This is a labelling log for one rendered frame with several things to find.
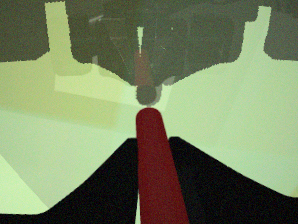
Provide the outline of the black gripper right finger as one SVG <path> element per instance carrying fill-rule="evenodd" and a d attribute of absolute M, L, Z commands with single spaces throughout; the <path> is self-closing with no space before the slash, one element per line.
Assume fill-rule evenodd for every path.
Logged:
<path fill-rule="evenodd" d="M 298 224 L 298 197 L 275 192 L 169 137 L 190 224 Z"/>

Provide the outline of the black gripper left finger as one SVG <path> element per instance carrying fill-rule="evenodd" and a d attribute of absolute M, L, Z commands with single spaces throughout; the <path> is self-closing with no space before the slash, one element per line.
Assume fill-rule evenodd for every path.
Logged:
<path fill-rule="evenodd" d="M 0 224 L 134 224 L 138 143 L 128 137 L 78 188 L 47 212 L 0 213 Z"/>

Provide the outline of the dark red peg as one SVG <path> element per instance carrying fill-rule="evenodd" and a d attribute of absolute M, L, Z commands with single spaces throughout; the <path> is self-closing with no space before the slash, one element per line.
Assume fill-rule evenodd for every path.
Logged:
<path fill-rule="evenodd" d="M 137 112 L 136 137 L 140 224 L 190 224 L 168 133 L 157 108 Z"/>

